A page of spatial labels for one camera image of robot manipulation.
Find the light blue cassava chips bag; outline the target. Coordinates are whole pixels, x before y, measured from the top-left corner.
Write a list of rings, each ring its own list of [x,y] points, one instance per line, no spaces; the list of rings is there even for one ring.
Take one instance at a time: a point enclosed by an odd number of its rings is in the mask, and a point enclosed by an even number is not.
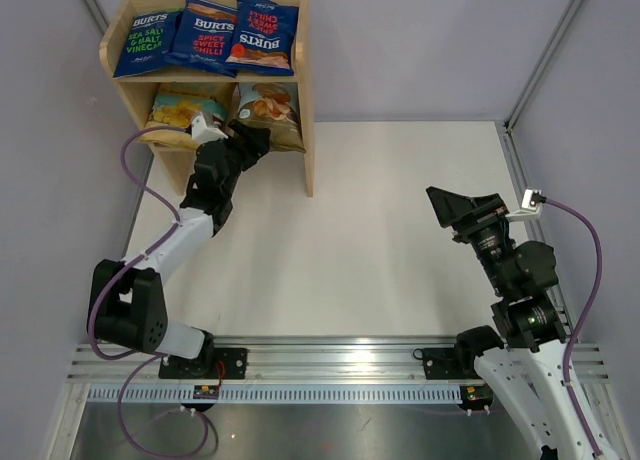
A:
[[[306,152],[294,83],[244,82],[238,84],[238,94],[235,118],[239,122],[269,129],[272,150]]]

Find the yellow kettle cooked chips bag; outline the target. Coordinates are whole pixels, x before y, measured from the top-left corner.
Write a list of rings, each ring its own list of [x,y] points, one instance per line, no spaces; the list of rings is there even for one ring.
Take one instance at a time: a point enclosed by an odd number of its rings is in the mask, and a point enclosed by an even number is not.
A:
[[[225,126],[235,83],[162,83],[139,141],[195,151],[191,119],[199,111],[216,115]]]

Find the blue spicy sweet chilli bag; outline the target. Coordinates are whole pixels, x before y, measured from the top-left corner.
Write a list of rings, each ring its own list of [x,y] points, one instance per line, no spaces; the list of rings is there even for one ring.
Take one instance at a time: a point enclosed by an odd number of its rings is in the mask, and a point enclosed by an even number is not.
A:
[[[226,64],[237,10],[209,0],[186,0],[172,45],[164,56],[170,65],[234,78]]]

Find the blue sea salt vinegar bag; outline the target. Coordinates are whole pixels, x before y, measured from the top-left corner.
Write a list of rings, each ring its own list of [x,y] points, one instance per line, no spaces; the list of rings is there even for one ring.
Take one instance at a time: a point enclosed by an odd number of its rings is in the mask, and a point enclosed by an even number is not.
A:
[[[166,67],[166,55],[173,44],[181,16],[181,9],[136,16],[113,77],[137,76]]]

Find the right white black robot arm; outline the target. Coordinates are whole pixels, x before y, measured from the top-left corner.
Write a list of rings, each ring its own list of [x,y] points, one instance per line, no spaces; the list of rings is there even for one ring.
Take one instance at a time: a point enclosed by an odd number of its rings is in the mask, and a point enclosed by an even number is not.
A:
[[[457,335],[456,369],[497,396],[532,458],[619,458],[572,363],[581,328],[566,331],[548,294],[558,283],[554,250],[510,236],[512,223],[537,219],[556,201],[528,188],[511,212],[499,194],[468,197],[434,186],[426,193],[439,225],[452,230],[454,242],[473,248],[498,298],[492,326]]]

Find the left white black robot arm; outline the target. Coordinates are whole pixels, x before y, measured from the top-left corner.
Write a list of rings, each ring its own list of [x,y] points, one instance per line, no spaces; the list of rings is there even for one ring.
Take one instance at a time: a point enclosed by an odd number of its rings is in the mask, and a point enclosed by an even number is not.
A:
[[[106,341],[123,347],[122,358],[145,353],[161,359],[180,377],[223,375],[213,334],[169,319],[164,286],[179,267],[227,222],[242,173],[270,151],[271,132],[237,120],[233,134],[214,130],[196,116],[185,133],[200,142],[193,171],[180,205],[172,205],[146,184],[140,187],[171,212],[168,227],[138,254],[119,261],[105,259],[94,269],[87,333],[93,353],[102,360],[117,355],[100,349]]]

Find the wooden two-tier shelf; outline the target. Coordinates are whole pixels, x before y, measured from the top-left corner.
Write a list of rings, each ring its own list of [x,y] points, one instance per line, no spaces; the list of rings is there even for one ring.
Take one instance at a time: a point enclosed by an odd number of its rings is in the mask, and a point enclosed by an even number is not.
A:
[[[101,64],[108,76],[113,76],[133,20],[143,13],[182,8],[186,0],[123,0],[104,34],[99,48]],[[236,82],[289,82],[298,87],[300,120],[304,153],[304,175],[306,194],[314,195],[315,176],[315,131],[314,96],[310,52],[310,8],[309,0],[271,0],[280,5],[299,8],[298,24],[291,51],[294,75],[291,77],[265,76],[241,72]],[[139,76],[111,78],[122,102],[135,124],[145,126],[154,103],[159,85],[168,82],[229,83],[230,77],[209,74],[198,70],[171,66]],[[162,167],[169,185],[176,194],[185,192],[188,177],[193,169],[194,154],[184,150],[150,146],[154,159]]]

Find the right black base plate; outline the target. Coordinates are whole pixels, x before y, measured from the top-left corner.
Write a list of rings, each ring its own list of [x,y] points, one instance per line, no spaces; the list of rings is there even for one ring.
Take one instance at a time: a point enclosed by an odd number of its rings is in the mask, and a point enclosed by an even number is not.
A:
[[[423,368],[427,380],[474,380],[482,377],[475,371],[476,358],[489,359],[489,349],[458,349],[456,346],[416,348],[412,358]]]

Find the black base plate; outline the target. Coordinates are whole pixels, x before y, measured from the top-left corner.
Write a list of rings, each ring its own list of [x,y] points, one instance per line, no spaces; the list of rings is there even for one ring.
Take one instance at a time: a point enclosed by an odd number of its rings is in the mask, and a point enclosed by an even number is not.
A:
[[[158,376],[165,380],[243,380],[246,376],[246,348],[216,348],[210,359],[169,356],[162,361]]]
[[[482,377],[475,371],[476,358],[489,359],[489,349],[458,349],[456,346],[416,348],[412,358],[423,368],[427,380],[474,380]]]

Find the aluminium mounting rail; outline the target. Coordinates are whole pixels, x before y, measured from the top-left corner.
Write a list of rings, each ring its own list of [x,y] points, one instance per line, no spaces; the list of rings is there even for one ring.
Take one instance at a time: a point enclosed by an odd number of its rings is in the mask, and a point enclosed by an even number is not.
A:
[[[413,351],[453,347],[446,336],[392,337],[241,337],[218,336],[216,348],[245,348],[245,382],[284,384],[419,383],[425,380]],[[90,345],[80,344],[72,356],[68,383],[106,383],[124,380],[149,358],[134,354],[120,360],[101,360]],[[573,364],[584,383],[610,383],[599,347],[579,344]]]

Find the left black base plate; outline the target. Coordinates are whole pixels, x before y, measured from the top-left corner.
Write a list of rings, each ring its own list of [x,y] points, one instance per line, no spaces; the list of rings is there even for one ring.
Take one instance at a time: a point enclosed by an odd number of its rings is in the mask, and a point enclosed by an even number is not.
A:
[[[243,380],[246,376],[246,348],[216,348],[210,359],[169,356],[162,361],[158,376],[165,380]]]

